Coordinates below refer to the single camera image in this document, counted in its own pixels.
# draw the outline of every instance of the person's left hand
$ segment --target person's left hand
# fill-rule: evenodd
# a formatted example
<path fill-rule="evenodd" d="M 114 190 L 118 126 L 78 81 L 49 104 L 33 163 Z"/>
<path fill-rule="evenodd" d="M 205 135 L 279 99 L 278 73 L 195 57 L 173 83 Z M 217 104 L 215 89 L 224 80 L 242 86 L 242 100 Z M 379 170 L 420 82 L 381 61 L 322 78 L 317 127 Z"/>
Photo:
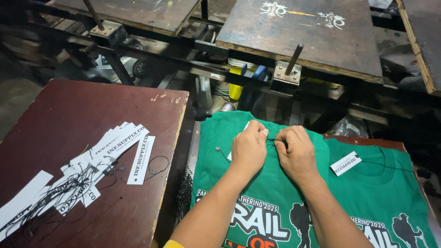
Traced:
<path fill-rule="evenodd" d="M 269 130 L 262 123 L 251 120 L 231 144 L 230 169 L 251 179 L 262 168 L 266 157 L 266 137 Z"/>

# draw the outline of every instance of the hand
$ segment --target hand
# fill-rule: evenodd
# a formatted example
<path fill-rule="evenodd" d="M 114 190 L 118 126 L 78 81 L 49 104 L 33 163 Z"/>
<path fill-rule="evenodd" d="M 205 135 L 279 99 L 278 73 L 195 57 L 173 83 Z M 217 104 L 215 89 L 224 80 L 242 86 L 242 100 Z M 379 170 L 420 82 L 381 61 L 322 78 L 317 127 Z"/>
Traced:
<path fill-rule="evenodd" d="M 288 148 L 282 142 L 286 140 Z M 314 145 L 302 126 L 291 126 L 279 131 L 274 145 L 282 165 L 288 176 L 300 188 L 309 187 L 321 179 L 315 162 Z"/>
<path fill-rule="evenodd" d="M 268 129 L 262 123 L 251 120 L 231 144 L 230 170 L 251 179 L 262 168 L 266 157 Z"/>

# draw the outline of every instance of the green t-shirt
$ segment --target green t-shirt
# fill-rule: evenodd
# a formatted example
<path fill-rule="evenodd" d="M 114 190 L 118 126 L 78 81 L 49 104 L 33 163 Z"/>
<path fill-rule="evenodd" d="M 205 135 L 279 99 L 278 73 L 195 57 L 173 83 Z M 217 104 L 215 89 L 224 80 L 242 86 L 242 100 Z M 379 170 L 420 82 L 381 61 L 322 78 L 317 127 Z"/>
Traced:
<path fill-rule="evenodd" d="M 375 248 L 437 247 L 409 154 L 336 139 L 325 142 L 329 165 L 353 151 L 362 160 L 338 177 L 329 170 L 328 187 Z"/>
<path fill-rule="evenodd" d="M 227 171 L 230 163 L 226 157 L 231 152 L 233 138 L 253 119 L 249 112 L 231 111 L 217 112 L 212 118 L 201 122 L 192 207 Z M 286 127 L 260 122 L 269 129 L 269 139 L 274 139 L 279 130 Z M 315 147 L 319 173 L 327 181 L 328 146 L 320 134 L 306 131 Z M 238 197 L 223 246 L 318 247 L 304 197 L 280 167 L 272 140 L 267 140 L 266 148 L 268 154 L 263 168 Z"/>

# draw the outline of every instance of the hiker silhouette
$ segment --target hiker silhouette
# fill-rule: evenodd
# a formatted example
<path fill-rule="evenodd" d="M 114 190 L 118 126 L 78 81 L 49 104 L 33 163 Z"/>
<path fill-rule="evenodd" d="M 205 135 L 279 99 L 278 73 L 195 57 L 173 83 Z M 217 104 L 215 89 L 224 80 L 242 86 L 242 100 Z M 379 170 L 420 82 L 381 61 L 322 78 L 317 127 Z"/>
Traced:
<path fill-rule="evenodd" d="M 301 241 L 297 248 L 310 248 L 311 239 L 309 239 L 309 229 L 312 225 L 311 218 L 306 203 L 294 203 L 289 212 L 291 224 L 297 229 L 297 235 Z"/>
<path fill-rule="evenodd" d="M 416 243 L 417 237 L 421 238 L 424 245 L 427 247 L 422 231 L 419 229 L 419 227 L 416 227 L 418 232 L 414 232 L 412 226 L 407 221 L 407 218 L 408 216 L 406 214 L 400 214 L 400 218 L 394 217 L 392 219 L 392 228 L 395 235 L 404 241 L 409 248 L 419 248 Z"/>

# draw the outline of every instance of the forearm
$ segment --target forearm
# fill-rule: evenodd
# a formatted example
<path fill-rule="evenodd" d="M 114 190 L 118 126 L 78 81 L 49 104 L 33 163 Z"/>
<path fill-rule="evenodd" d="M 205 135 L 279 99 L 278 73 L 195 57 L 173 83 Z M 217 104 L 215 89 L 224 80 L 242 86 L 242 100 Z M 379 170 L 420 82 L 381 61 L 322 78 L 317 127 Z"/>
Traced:
<path fill-rule="evenodd" d="M 317 241 L 321 247 L 373 247 L 334 198 L 321 177 L 314 185 L 300 187 L 305 195 Z"/>
<path fill-rule="evenodd" d="M 220 247 L 230 226 L 237 197 L 250 179 L 229 169 L 185 215 L 170 239 L 185 248 Z"/>

